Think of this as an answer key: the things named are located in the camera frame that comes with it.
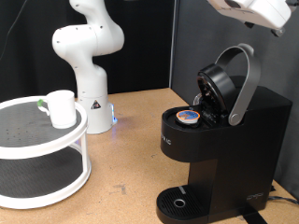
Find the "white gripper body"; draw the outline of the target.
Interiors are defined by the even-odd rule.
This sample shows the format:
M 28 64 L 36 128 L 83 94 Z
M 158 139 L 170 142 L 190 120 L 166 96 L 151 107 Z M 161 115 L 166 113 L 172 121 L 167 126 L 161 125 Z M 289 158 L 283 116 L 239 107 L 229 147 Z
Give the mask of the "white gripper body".
M 285 0 L 207 0 L 221 15 L 271 29 L 280 29 L 291 17 Z

